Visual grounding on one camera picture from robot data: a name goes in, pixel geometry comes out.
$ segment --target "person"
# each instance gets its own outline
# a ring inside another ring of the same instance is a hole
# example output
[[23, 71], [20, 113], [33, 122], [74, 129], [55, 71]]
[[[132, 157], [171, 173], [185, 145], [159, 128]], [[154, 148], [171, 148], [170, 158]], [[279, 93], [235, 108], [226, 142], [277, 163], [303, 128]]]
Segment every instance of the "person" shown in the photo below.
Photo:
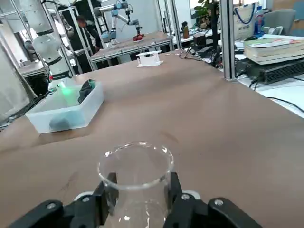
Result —
[[77, 22], [80, 27], [85, 29], [90, 47], [95, 54], [99, 51], [99, 49], [102, 48], [101, 40], [96, 30], [95, 24], [90, 20], [86, 20], [86, 18], [82, 15], [77, 16]]

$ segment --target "stack of books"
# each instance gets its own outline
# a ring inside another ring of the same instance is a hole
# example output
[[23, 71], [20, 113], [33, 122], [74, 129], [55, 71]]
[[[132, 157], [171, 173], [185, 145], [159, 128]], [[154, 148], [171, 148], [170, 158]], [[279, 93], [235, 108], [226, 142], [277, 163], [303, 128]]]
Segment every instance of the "stack of books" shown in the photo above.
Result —
[[244, 42], [245, 56], [260, 64], [304, 58], [304, 40], [265, 38]]

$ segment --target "translucent plastic box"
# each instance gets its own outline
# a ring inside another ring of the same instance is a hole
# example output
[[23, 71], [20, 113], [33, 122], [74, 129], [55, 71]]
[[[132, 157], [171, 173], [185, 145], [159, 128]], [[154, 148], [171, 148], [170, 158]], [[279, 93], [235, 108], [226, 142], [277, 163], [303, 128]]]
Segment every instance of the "translucent plastic box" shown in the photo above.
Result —
[[81, 104], [78, 97], [82, 85], [62, 88], [46, 97], [26, 116], [40, 134], [87, 127], [104, 101], [101, 83], [95, 85]]

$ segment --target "white plastic block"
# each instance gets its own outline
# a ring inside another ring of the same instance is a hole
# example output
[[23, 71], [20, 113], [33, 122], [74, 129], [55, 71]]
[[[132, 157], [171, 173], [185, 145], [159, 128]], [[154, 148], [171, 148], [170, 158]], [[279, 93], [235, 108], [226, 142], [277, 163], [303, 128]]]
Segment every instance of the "white plastic block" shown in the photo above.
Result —
[[159, 54], [162, 51], [149, 51], [149, 52], [144, 52], [140, 53], [136, 56], [139, 58], [137, 59], [138, 61], [138, 66], [137, 67], [151, 67], [151, 66], [158, 66], [163, 63], [163, 61], [160, 61]]

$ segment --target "water bottle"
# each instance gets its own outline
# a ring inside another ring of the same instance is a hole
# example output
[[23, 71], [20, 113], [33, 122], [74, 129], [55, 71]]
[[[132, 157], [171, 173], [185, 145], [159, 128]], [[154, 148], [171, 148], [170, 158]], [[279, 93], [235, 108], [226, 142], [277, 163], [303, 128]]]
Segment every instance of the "water bottle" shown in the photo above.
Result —
[[257, 7], [256, 20], [255, 20], [255, 37], [264, 35], [264, 11], [262, 6]]

